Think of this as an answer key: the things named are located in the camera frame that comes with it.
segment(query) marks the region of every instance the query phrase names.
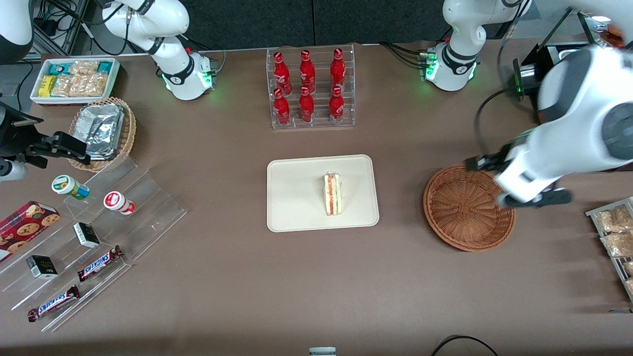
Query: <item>empty wicker basket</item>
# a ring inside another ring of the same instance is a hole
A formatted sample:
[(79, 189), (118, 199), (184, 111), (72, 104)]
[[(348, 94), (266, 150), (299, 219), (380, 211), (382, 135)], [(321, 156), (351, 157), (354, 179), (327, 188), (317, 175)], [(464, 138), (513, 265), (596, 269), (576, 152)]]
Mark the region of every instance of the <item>empty wicker basket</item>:
[(500, 208), (503, 193), (491, 174), (447, 167), (431, 177), (422, 205), (431, 228), (450, 245), (464, 251), (486, 251), (508, 239), (515, 211)]
[[(105, 100), (95, 101), (90, 103), (87, 106), (99, 106), (99, 105), (107, 105), (107, 104), (117, 104), (120, 105), (123, 110), (125, 110), (125, 118), (123, 119), (123, 127), (121, 129), (121, 138), (119, 139), (118, 149), (116, 156), (120, 155), (129, 155), (132, 151), (132, 146), (134, 145), (134, 135), (136, 134), (136, 118), (134, 117), (134, 113), (130, 109), (130, 107), (121, 99), (118, 98), (108, 98)], [(77, 124), (77, 119), (79, 118), (79, 112), (75, 115), (75, 120), (70, 124), (70, 130), (68, 131), (71, 135), (75, 130), (75, 125)], [(89, 165), (82, 165), (81, 163), (75, 160), (69, 160), (70, 164), (73, 167), (88, 170), (90, 172), (99, 172), (105, 166), (110, 164), (110, 161), (91, 161)]]

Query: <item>coca-cola bottle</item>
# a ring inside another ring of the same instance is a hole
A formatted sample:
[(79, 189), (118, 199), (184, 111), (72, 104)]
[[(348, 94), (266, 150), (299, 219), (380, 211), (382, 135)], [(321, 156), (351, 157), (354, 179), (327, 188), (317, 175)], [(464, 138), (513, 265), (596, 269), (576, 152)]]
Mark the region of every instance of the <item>coca-cola bottle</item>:
[(275, 81), (277, 82), (277, 87), (284, 92), (284, 96), (288, 96), (292, 93), (292, 84), (290, 83), (290, 71), (284, 63), (284, 55), (281, 52), (275, 52), (273, 58), (275, 59)]
[(308, 87), (301, 87), (301, 97), (299, 98), (299, 107), (301, 108), (301, 119), (309, 124), (314, 119), (315, 101), (310, 95)]
[(277, 121), (279, 121), (281, 126), (288, 126), (290, 125), (290, 105), (288, 105), (288, 100), (284, 98), (284, 93), (279, 88), (275, 88), (273, 93), (275, 95), (273, 106), (275, 107)]
[(341, 91), (345, 91), (345, 62), (343, 62), (343, 50), (337, 48), (334, 50), (334, 61), (330, 66), (330, 87), (340, 87)]
[(334, 125), (343, 121), (343, 105), (345, 105), (345, 101), (341, 97), (341, 88), (335, 87), (330, 98), (330, 122)]
[(308, 87), (310, 94), (314, 94), (314, 92), (317, 91), (317, 75), (315, 65), (312, 64), (310, 60), (310, 51), (306, 51), (305, 49), (301, 51), (299, 73), (301, 73), (301, 85)]

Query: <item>table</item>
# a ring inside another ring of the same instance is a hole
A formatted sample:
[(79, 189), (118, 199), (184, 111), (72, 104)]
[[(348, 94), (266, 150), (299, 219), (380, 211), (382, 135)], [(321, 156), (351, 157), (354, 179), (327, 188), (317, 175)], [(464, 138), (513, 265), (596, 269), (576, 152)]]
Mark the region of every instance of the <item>table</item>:
[[(504, 61), (533, 45), (512, 41)], [(501, 355), (630, 350), (633, 317), (607, 313), (630, 304), (584, 216), (632, 195), (627, 173), (566, 177), (573, 203), (519, 210), (510, 239), (485, 253), (448, 246), (422, 215), (429, 177), (478, 152), (472, 120), (500, 87), (498, 47), (488, 41), (466, 88), (442, 92), (384, 48), (356, 45), (356, 127), (308, 132), (270, 128), (264, 50), (229, 52), (217, 90), (191, 102), (165, 90), (151, 58), (121, 57), (113, 95), (138, 120), (132, 156), (189, 213), (58, 331), (0, 308), (0, 354), (306, 355), (331, 345), (341, 356), (428, 355), (451, 334)], [(77, 110), (31, 114), (52, 134)], [(504, 98), (482, 121), (492, 148), (532, 126)], [(375, 227), (266, 228), (268, 162), (360, 153), (373, 159)], [(49, 182), (63, 173), (90, 176), (65, 160), (31, 168), (0, 185), (0, 216), (27, 200), (61, 203)]]

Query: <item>cookie box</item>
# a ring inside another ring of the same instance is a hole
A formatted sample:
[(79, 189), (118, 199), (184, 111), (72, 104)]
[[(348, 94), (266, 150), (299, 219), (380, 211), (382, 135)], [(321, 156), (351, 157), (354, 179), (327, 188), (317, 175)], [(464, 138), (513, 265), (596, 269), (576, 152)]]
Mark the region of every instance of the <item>cookie box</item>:
[[(103, 91), (103, 95), (101, 96), (83, 96), (83, 97), (42, 97), (39, 96), (39, 88), (42, 84), (42, 80), (45, 75), (49, 74), (49, 70), (51, 65), (59, 65), (63, 63), (69, 63), (76, 60), (85, 60), (85, 61), (100, 61), (100, 62), (112, 62), (112, 67), (110, 68), (110, 72), (108, 73), (108, 81), (106, 82), (106, 89)], [(31, 91), (31, 100), (34, 103), (38, 103), (40, 105), (74, 105), (74, 104), (86, 104), (91, 103), (97, 100), (104, 100), (110, 97), (110, 93), (112, 92), (112, 88), (115, 86), (116, 75), (118, 74), (120, 64), (119, 61), (112, 57), (73, 57), (73, 58), (55, 58), (51, 60), (46, 60), (42, 63), (42, 68), (40, 68), (40, 72), (37, 75), (37, 80), (35, 81), (35, 85), (33, 86), (33, 90)]]
[(0, 221), (0, 262), (60, 219), (57, 210), (30, 201)]

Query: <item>clear display stand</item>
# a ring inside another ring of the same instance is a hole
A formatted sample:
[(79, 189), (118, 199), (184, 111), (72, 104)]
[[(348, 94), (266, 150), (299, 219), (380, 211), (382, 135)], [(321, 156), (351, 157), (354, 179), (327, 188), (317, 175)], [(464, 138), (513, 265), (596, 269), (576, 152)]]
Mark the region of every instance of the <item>clear display stand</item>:
[[(626, 209), (626, 211), (628, 211), (629, 213), (629, 217), (633, 217), (633, 197), (631, 198), (627, 198), (627, 199), (623, 199), (620, 201), (616, 201), (615, 203), (609, 204), (609, 205), (605, 205), (601, 208), (597, 208), (594, 210), (590, 210), (588, 212), (585, 213), (585, 215), (587, 215), (588, 217), (591, 218), (591, 220), (593, 221), (594, 225), (596, 226), (596, 229), (598, 230), (598, 234), (600, 235), (600, 241), (604, 244), (605, 240), (604, 237), (607, 236), (609, 234), (608, 231), (605, 230), (605, 228), (600, 225), (599, 221), (598, 221), (598, 213), (600, 212), (610, 212), (615, 208), (621, 208), (624, 207)], [(633, 278), (633, 276), (631, 276), (625, 269), (624, 269), (624, 264), (626, 262), (629, 262), (631, 260), (633, 260), (633, 257), (611, 257), (611, 261), (613, 262), (613, 266), (615, 266), (615, 270), (618, 272), (618, 276), (620, 277), (620, 280), (622, 281), (622, 283), (624, 284), (624, 282), (630, 278)], [(624, 289), (626, 289), (627, 294), (629, 295), (629, 300), (631, 302), (633, 302), (633, 291), (631, 291), (629, 288), (626, 287), (626, 285), (624, 286)]]
[[(342, 92), (345, 105), (343, 106), (342, 122), (334, 125), (330, 123), (330, 98), (332, 97), (332, 90), (330, 88), (330, 66), (332, 60), (334, 60), (334, 50), (336, 48), (343, 50), (343, 60), (345, 61), (345, 88)], [(316, 70), (317, 82), (316, 92), (312, 94), (312, 98), (315, 101), (315, 117), (310, 124), (303, 122), (299, 110), (299, 98), (301, 97), (299, 66), (301, 64), (301, 51), (304, 49), (310, 51), (311, 60)], [(288, 126), (279, 125), (273, 105), (275, 101), (273, 91), (277, 87), (277, 82), (275, 81), (275, 60), (273, 58), (275, 52), (281, 52), (282, 55), (284, 55), (284, 63), (288, 66), (288, 70), (290, 71), (292, 94), (286, 97), (288, 104), (290, 104), (291, 117), (291, 122)], [(356, 123), (356, 112), (354, 109), (354, 101), (356, 99), (355, 70), (353, 45), (269, 49), (266, 54), (266, 77), (268, 78), (268, 97), (270, 100), (270, 116), (273, 129), (353, 126)]]
[[(119, 157), (85, 183), (90, 195), (84, 200), (68, 197), (58, 207), (60, 221), (37, 236), (29, 245), (0, 265), (2, 298), (12, 310), (24, 315), (53, 299), (74, 284), (81, 298), (64, 304), (36, 322), (42, 331), (54, 331), (68, 318), (129, 270), (154, 242), (178, 222), (186, 211), (162, 190), (146, 168), (139, 167), (128, 156)], [(119, 191), (136, 203), (132, 215), (105, 209), (103, 197)], [(101, 244), (94, 249), (80, 245), (73, 225), (90, 224)], [(80, 283), (77, 272), (118, 245), (124, 256), (115, 259), (102, 271)], [(27, 267), (31, 255), (48, 256), (58, 272), (51, 280), (35, 279)]]

